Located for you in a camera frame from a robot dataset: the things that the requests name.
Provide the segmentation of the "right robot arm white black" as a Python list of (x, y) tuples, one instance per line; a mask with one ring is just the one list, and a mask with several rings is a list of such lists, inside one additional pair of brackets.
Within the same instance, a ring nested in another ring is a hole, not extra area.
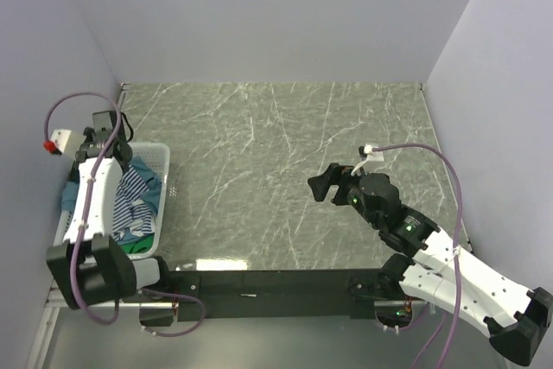
[(422, 299), (487, 337), (493, 349), (519, 366), (529, 366), (552, 322), (552, 295), (501, 275), (453, 240), (433, 220), (400, 200), (388, 175), (354, 173), (332, 163), (308, 179), (315, 201), (336, 187), (336, 206), (350, 206), (394, 250), (382, 266), (382, 294)]

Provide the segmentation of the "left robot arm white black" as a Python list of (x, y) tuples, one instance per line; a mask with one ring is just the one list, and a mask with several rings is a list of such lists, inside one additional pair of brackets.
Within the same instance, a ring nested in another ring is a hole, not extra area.
[(132, 149), (118, 110), (92, 115), (84, 134), (57, 130), (45, 142), (52, 153), (71, 156), (79, 175), (75, 206), (62, 241), (48, 248), (47, 266), (67, 306), (88, 309), (119, 302), (140, 289), (160, 302), (172, 293), (173, 281), (159, 257), (130, 258), (118, 244), (117, 192), (130, 173)]

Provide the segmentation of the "white plastic laundry basket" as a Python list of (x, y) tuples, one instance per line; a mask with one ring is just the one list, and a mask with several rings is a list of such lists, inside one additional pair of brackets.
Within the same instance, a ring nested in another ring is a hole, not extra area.
[(80, 250), (94, 237), (108, 236), (132, 260), (154, 255), (161, 237), (168, 188), (169, 147), (132, 143), (124, 170), (113, 157), (91, 158), (78, 166), (78, 176), (62, 192), (56, 240), (74, 244), (85, 226)]

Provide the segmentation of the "blue white striped tank top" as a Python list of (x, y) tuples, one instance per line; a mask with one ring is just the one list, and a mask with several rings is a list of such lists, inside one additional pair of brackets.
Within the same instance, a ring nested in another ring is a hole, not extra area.
[(120, 245), (155, 232), (152, 224), (157, 214), (138, 197), (146, 189), (141, 178), (129, 167), (118, 184), (113, 214), (112, 236)]

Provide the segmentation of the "teal blue tank top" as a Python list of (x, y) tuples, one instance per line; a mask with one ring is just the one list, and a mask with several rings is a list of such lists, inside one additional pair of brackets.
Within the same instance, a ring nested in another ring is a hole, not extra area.
[[(162, 191), (161, 179), (139, 156), (132, 158), (130, 161), (130, 169), (134, 170), (147, 187), (146, 190), (143, 190), (138, 194), (138, 197), (153, 213), (158, 214)], [(61, 193), (62, 211), (72, 212), (74, 210), (78, 191), (79, 172), (77, 164), (74, 163), (69, 171), (67, 184)]]

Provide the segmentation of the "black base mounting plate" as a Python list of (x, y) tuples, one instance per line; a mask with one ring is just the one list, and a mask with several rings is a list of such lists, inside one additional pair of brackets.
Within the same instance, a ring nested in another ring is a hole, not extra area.
[(371, 319), (377, 305), (406, 295), (378, 269), (182, 270), (143, 296), (177, 305), (178, 321), (205, 318), (348, 316)]

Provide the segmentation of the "green tank top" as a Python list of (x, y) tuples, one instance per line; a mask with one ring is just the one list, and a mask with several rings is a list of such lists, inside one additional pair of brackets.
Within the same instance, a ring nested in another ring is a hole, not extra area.
[(152, 248), (153, 243), (154, 235), (149, 235), (141, 239), (121, 244), (120, 247), (126, 254), (143, 254)]

